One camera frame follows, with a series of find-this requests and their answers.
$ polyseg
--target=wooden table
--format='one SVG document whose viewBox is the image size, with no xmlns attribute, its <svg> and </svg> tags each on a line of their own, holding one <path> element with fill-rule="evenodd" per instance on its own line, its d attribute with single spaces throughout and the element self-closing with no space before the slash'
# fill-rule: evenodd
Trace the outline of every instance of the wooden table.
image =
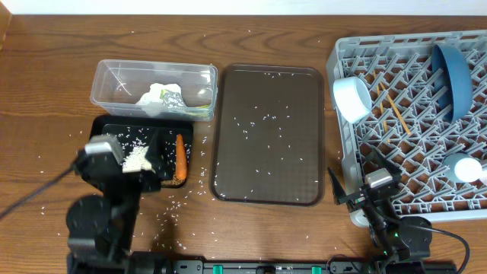
<svg viewBox="0 0 487 274">
<path fill-rule="evenodd" d="M 0 210 L 64 170 L 86 143 L 93 119 L 103 114 L 89 101 L 101 59 L 212 63 L 220 72 L 232 63 L 309 66 L 326 79 L 326 60 L 340 37 L 474 30 L 486 24 L 487 18 L 462 17 L 14 16 L 0 52 Z M 342 146 L 327 83 L 325 93 L 323 153 L 326 166 L 339 170 Z M 192 156 L 184 188 L 144 195 L 133 250 L 207 260 L 371 255 L 368 229 L 354 226 L 346 207 L 333 204 L 327 175 L 325 197 L 311 208 L 212 200 L 208 177 L 199 174 L 210 166 L 214 122 L 194 126 L 194 151 L 205 155 Z M 208 142 L 202 144 L 204 137 Z M 0 272 L 65 273 L 66 211 L 77 198 L 93 193 L 93 187 L 70 175 L 1 221 Z M 164 215 L 172 201 L 183 206 Z M 166 219 L 177 225 L 161 226 Z M 435 225 L 468 240 L 468 273 L 484 272 L 486 225 Z M 432 260 L 460 266 L 463 254 L 460 242 L 433 237 Z"/>
</svg>

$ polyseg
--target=white wall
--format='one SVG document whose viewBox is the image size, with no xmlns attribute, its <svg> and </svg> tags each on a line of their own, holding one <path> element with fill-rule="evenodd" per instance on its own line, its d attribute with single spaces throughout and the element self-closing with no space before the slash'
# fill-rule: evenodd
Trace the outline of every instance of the white wall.
<svg viewBox="0 0 487 274">
<path fill-rule="evenodd" d="M 487 15 L 485 0 L 0 0 L 12 14 Z"/>
</svg>

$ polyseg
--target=wooden chopstick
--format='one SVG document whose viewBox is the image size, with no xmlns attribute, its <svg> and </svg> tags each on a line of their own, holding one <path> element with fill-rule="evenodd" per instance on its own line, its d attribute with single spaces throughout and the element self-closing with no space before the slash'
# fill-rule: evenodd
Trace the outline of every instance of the wooden chopstick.
<svg viewBox="0 0 487 274">
<path fill-rule="evenodd" d="M 376 89 L 377 89 L 377 96 L 380 96 L 380 88 L 379 88 L 379 85 L 376 86 Z M 382 104 L 382 101 L 380 102 L 380 114 L 383 115 L 384 114 L 384 106 Z M 384 130 L 387 132 L 389 131 L 389 128 L 387 127 L 387 122 L 386 120 L 384 119 L 384 121 L 382 121 L 383 125 L 384 125 Z"/>
<path fill-rule="evenodd" d="M 380 84 L 380 87 L 385 91 L 386 88 L 384 87 L 382 82 L 379 82 L 379 84 Z M 403 116 L 401 115 L 401 113 L 397 109 L 396 105 L 394 104 L 393 99 L 389 96 L 389 94 L 387 95 L 387 99 L 389 100 L 390 105 L 393 107 L 393 110 L 396 113 L 397 118 L 399 118 L 399 120 L 401 121 L 401 124 L 403 124 L 404 130 L 408 133 L 408 135 L 411 135 L 411 131 L 409 131 L 408 125 L 406 124 L 406 122 L 404 122 Z"/>
</svg>

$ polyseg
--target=clear plastic container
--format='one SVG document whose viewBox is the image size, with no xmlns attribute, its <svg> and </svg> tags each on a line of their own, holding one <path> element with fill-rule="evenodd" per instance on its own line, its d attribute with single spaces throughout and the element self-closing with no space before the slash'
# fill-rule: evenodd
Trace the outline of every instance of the clear plastic container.
<svg viewBox="0 0 487 274">
<path fill-rule="evenodd" d="M 209 121 L 215 113 L 217 78 L 213 65 L 102 60 L 94 76 L 91 103 L 117 116 Z M 165 107 L 149 115 L 148 106 L 136 103 L 154 83 L 178 84 L 186 107 Z"/>
</svg>

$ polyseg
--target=orange toy vegetable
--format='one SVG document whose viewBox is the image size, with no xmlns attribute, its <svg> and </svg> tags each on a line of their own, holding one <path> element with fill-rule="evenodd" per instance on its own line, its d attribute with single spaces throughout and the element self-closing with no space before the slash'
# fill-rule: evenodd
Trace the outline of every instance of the orange toy vegetable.
<svg viewBox="0 0 487 274">
<path fill-rule="evenodd" d="M 178 134 L 176 137 L 176 178 L 185 180 L 187 175 L 186 149 L 184 148 L 183 136 Z"/>
</svg>

